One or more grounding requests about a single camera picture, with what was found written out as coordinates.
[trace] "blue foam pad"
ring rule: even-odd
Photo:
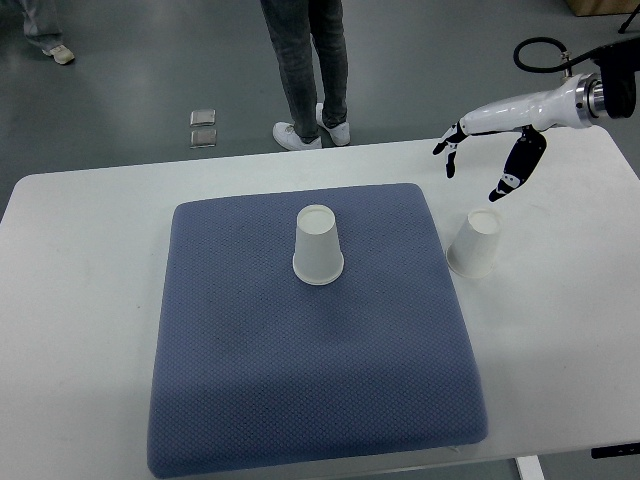
[[[297,213],[336,216],[344,271],[293,273]],[[487,421],[421,190],[381,185],[180,205],[153,375],[159,478],[462,445]]]

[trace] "upside-down paper cup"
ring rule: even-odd
[[[342,273],[336,217],[324,205],[309,205],[298,213],[293,271],[309,285],[326,285]]]
[[[482,278],[494,266],[502,217],[491,208],[473,210],[447,249],[449,268],[467,278]]]

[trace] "gray jeans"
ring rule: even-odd
[[[2,3],[20,9],[24,16],[24,36],[30,43],[47,51],[62,45],[54,0],[5,0]]]
[[[260,0],[296,133],[318,137],[311,38],[324,88],[322,120],[333,128],[347,119],[347,47],[341,0]]]

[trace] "shoe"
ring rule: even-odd
[[[290,123],[278,122],[273,126],[273,138],[287,150],[315,150],[322,148],[322,140],[316,138],[311,143],[304,143]]]
[[[336,144],[337,147],[344,147],[345,145],[348,145],[351,141],[351,136],[349,135],[349,122],[343,122],[333,128],[327,128],[327,126],[322,121],[322,107],[322,103],[318,103],[316,105],[316,122],[318,122],[318,125],[329,132],[329,135],[331,135],[331,140]]]
[[[54,47],[48,51],[43,50],[42,53],[44,53],[47,57],[53,57],[56,63],[59,63],[60,65],[66,65],[71,60],[76,58],[73,52],[64,45],[58,45],[57,47]]]

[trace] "white table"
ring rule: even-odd
[[[308,478],[640,440],[640,182],[598,127],[547,134],[496,202],[498,266],[452,274],[489,436],[434,449],[220,473]],[[183,202],[413,182],[443,248],[485,205],[517,134],[34,175],[0,223],[0,478],[148,479],[146,428],[169,230]]]

